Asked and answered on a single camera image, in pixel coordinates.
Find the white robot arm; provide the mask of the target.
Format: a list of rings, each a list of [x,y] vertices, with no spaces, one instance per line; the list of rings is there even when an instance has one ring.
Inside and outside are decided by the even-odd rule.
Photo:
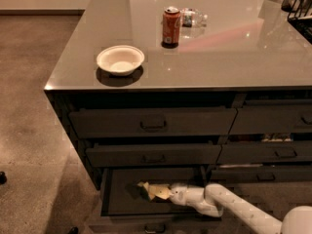
[[[238,217],[256,234],[312,234],[312,207],[300,206],[290,210],[282,221],[252,205],[226,187],[209,183],[205,187],[185,183],[137,184],[149,200],[155,197],[188,206],[202,215],[221,217],[226,209]]]

